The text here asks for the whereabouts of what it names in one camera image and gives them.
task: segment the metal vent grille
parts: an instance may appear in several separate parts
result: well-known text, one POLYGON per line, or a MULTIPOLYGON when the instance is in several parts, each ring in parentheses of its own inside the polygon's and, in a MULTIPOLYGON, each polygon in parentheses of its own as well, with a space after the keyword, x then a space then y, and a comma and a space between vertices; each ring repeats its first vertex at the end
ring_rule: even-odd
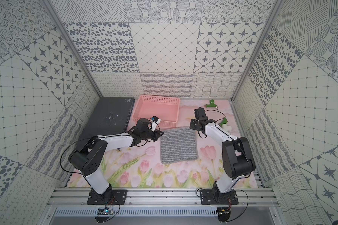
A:
MULTIPOLYGON (((58 207, 55 216, 96 216, 98 207, 58 207)), ((216 207, 122 207, 117 216, 216 216, 216 207)))

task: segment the wavy line pattern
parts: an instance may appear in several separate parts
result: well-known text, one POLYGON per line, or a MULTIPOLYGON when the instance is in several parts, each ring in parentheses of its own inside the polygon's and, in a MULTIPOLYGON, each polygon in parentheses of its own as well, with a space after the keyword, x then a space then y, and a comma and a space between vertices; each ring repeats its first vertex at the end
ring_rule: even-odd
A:
POLYGON ((144 94, 168 97, 190 97, 193 74, 140 73, 144 94))
POLYGON ((296 165, 264 108, 247 131, 256 162, 268 181, 296 165))
MULTIPOLYGON (((59 156, 70 143, 79 138, 81 131, 81 124, 66 108, 63 109, 48 134, 39 143, 34 154, 25 165, 53 178, 65 181, 67 173, 59 170, 59 156)), ((66 155, 73 148, 74 146, 67 150, 66 155)), ((65 168, 68 166, 71 168, 71 164, 68 164, 67 161, 65 162, 65 168)))

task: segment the metal profile bar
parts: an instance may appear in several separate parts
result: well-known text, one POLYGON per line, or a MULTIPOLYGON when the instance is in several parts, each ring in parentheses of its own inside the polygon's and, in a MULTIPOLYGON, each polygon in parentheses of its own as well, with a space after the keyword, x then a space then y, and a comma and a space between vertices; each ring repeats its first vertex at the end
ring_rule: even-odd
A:
POLYGON ((41 5, 45 8, 46 12, 49 14, 53 23, 55 24, 56 29, 61 34, 61 38, 63 38, 66 41, 66 43, 68 44, 70 51, 71 51, 71 54, 73 54, 74 57, 76 58, 77 62, 79 63, 79 65, 81 67, 81 69, 83 70, 84 74, 86 75, 86 77, 90 81, 91 85, 94 87, 96 93, 99 95, 99 97, 103 97, 103 94, 99 90, 97 84, 95 83, 93 77, 91 76, 89 69, 86 67, 84 60, 80 56, 74 42, 72 41, 68 32, 66 31, 66 29, 63 25, 63 22, 61 21, 60 17, 58 16, 53 4, 51 3, 50 0, 40 0, 40 2, 41 2, 41 5))
POLYGON ((239 83, 238 85, 236 86, 236 88, 234 89, 234 93, 233 93, 233 96, 231 97, 231 100, 234 101, 242 84, 243 84, 243 81, 245 79, 245 77, 249 74, 249 71, 250 69, 252 68, 255 60, 257 59, 257 55, 260 51, 260 49, 262 48, 262 45, 265 41, 265 38, 267 37, 267 35, 269 34, 269 31, 270 29, 272 28, 272 24, 275 20, 275 18, 277 17, 279 11, 280 11, 280 8, 282 7, 283 5, 283 2, 284 0, 277 0, 275 3, 274 3, 274 6, 272 8, 272 11, 271 13, 269 14, 269 17, 268 17, 268 20, 267 20, 267 23, 266 25, 263 27, 263 32, 261 34, 261 36, 259 37, 258 39, 258 42, 257 42, 257 45, 256 47, 254 48, 254 51, 253 51, 253 54, 252 56, 250 57, 249 59, 249 62, 248 62, 248 65, 247 67, 244 69, 244 72, 243 72, 243 75, 241 76, 240 80, 239 80, 239 83))
MULTIPOLYGON (((122 207, 207 207, 201 205, 200 198, 196 196, 196 188, 128 188, 125 205, 122 207)), ((243 188, 248 194, 248 206, 274 206, 278 202, 271 188, 243 188)), ((55 207, 87 207, 89 188, 56 188, 48 202, 48 206, 55 207)), ((239 205, 247 204, 244 192, 237 192, 239 205)))

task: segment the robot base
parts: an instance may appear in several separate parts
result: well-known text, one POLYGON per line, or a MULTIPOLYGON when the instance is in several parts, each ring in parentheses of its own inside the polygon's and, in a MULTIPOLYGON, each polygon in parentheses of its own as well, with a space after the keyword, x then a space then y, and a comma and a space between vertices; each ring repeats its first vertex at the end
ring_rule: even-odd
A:
POLYGON ((106 205, 112 199, 114 202, 112 205, 124 205, 126 199, 127 190, 112 190, 111 185, 109 185, 108 189, 103 194, 98 194, 94 190, 91 190, 89 193, 87 205, 106 205))
POLYGON ((230 199, 232 205, 239 204, 235 190, 227 193, 220 193, 216 187, 216 183, 214 183, 212 190, 200 190, 200 202, 202 205, 228 205, 228 198, 230 199))

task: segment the green faucet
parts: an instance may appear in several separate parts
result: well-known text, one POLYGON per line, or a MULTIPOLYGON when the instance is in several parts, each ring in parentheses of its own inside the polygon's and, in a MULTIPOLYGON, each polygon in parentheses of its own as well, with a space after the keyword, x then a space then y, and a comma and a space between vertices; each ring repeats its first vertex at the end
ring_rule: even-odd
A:
POLYGON ((218 106, 214 104, 214 99, 209 100, 209 104, 205 104, 205 107, 215 107, 218 110, 218 106))

